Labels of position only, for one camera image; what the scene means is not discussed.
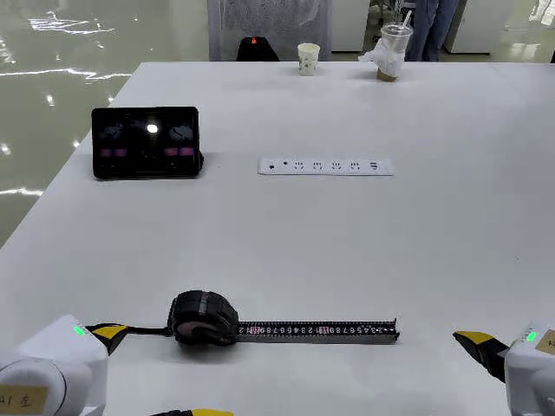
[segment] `tape measure blade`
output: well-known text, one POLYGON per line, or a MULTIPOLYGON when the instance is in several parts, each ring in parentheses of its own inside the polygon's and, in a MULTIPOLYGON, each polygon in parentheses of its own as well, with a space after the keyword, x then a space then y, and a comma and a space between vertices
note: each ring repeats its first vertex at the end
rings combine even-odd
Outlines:
POLYGON ((317 344, 391 344, 399 332, 388 322, 240 322, 237 341, 317 344))

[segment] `plastic cup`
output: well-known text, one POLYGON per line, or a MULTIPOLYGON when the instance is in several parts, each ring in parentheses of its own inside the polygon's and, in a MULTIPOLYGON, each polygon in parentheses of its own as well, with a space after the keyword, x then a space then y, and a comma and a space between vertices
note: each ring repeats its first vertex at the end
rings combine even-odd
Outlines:
MULTIPOLYGON (((413 29, 410 26, 404 26, 402 23, 389 23, 382 27, 382 44, 388 53, 402 54, 404 57, 412 35, 413 29)), ((378 66, 378 78, 382 81, 396 81, 397 76, 384 74, 382 68, 378 66)))
POLYGON ((301 75, 313 76, 318 64, 320 47, 315 43, 301 43, 298 49, 298 68, 301 75))

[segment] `black tablet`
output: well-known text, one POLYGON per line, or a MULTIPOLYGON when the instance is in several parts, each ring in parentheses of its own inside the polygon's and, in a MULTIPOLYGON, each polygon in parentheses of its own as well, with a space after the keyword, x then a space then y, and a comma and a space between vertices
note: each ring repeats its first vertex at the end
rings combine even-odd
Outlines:
POLYGON ((195 107, 96 108, 92 130, 98 179, 186 178, 202 168, 195 107))

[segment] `plastic bag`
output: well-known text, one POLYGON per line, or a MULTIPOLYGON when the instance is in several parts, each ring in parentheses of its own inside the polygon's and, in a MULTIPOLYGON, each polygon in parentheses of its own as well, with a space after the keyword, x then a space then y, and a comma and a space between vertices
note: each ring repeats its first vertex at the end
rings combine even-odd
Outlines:
POLYGON ((402 64, 405 61, 404 53, 396 53, 387 49, 382 39, 375 45, 374 50, 358 57, 359 62, 374 61, 377 67, 385 74, 396 78, 401 74, 402 64))
POLYGON ((265 37, 281 61, 296 61, 303 42, 331 57, 331 0, 208 0, 208 25, 211 61, 235 61, 251 36, 265 37))

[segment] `power strip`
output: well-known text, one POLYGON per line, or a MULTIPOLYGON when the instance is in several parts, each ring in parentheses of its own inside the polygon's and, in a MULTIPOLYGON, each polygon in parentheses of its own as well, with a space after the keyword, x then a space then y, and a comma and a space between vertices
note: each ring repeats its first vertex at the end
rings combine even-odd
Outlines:
POLYGON ((262 158, 261 175, 393 176, 388 160, 376 159, 280 159, 262 158))

